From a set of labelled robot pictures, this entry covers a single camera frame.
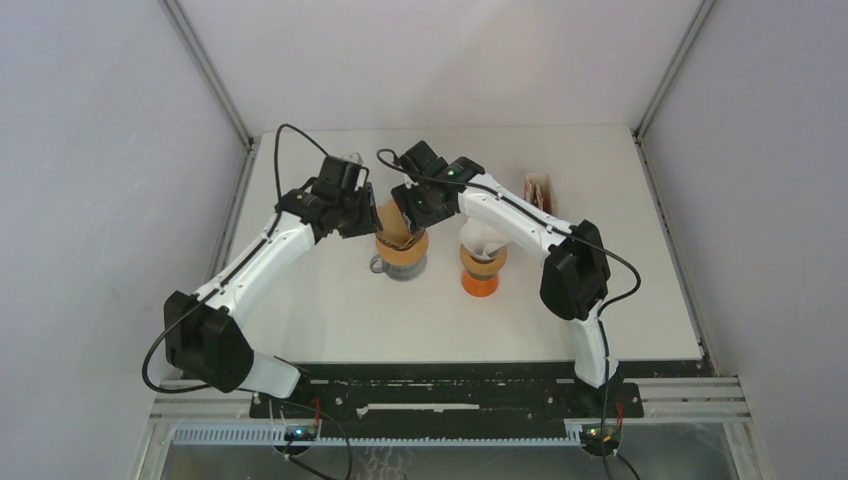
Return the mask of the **white paper coffee filter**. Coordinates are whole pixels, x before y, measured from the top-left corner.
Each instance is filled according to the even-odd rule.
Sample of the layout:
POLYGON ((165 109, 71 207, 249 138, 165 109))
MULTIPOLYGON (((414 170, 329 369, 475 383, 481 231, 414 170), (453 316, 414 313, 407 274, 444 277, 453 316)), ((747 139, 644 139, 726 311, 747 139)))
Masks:
POLYGON ((468 218, 460 229, 460 243, 477 260, 493 260, 511 240, 486 223, 468 218))

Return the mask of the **grey glass carafe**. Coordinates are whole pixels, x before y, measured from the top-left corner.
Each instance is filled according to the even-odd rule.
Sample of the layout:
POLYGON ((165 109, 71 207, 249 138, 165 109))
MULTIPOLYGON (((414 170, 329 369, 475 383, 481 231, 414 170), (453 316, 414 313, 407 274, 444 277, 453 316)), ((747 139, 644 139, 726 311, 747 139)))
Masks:
POLYGON ((426 266, 426 253, 414 260, 406 258, 397 260, 386 255, 375 254, 368 264, 368 268, 373 274, 384 275, 396 282, 413 281, 419 278, 425 271, 426 266))

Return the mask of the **orange glass carafe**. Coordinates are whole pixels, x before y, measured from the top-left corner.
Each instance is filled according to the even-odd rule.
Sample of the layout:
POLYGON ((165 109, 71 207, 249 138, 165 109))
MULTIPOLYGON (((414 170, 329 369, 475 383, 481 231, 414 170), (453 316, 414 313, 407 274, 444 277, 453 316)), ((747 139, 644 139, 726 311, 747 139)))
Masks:
POLYGON ((499 275, 475 274, 465 269, 460 279, 464 291, 476 298, 485 298, 493 295, 499 287, 499 275))

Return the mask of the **orange coffee filter box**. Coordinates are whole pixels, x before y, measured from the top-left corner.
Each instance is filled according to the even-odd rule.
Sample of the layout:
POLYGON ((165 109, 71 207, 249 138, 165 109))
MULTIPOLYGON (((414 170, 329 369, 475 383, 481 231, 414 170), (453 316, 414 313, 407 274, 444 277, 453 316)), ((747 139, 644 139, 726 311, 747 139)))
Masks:
POLYGON ((547 173, 527 173, 524 177, 523 198, 547 214, 557 213, 557 200, 551 177, 547 173))

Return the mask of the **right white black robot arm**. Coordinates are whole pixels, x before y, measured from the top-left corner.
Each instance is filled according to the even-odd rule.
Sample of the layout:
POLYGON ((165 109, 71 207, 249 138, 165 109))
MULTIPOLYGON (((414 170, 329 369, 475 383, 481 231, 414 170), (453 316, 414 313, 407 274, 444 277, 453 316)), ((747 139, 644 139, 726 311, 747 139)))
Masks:
POLYGON ((383 164, 409 179, 391 194, 411 230, 463 214, 541 261, 539 295, 545 307, 568 325, 575 374, 583 383, 577 391, 579 406, 592 416, 613 408, 618 393, 609 380, 616 366, 600 326, 611 272, 598 228, 587 220, 574 225, 545 213, 470 158, 447 162, 425 141, 402 155, 393 154, 383 164))

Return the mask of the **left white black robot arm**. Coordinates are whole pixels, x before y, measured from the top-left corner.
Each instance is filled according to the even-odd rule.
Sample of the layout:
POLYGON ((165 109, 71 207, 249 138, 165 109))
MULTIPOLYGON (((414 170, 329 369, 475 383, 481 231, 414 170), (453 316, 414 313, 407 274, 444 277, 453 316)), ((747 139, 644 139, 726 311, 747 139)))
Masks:
POLYGON ((318 175, 278 200, 268 223, 230 264, 194 292, 172 293, 161 340, 167 361, 222 393, 259 392, 290 417, 305 414, 313 392, 299 381, 300 370, 256 351, 243 330, 284 270, 322 239, 378 230, 368 174, 357 153, 326 157, 318 175))

